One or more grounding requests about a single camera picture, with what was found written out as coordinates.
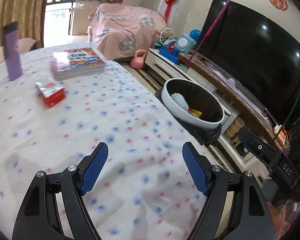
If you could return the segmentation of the right hand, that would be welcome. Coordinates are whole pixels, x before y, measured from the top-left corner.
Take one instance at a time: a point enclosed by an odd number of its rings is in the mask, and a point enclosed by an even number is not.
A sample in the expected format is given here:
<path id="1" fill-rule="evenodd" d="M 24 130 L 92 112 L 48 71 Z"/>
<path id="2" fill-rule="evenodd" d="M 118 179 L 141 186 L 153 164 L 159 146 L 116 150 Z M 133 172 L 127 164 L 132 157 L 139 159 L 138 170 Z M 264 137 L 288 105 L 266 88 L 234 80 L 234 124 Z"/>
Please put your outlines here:
<path id="1" fill-rule="evenodd" d="M 267 202 L 273 220 L 276 239 L 300 239 L 300 212 L 294 222 L 285 221 L 286 210 L 279 211 L 271 202 Z"/>

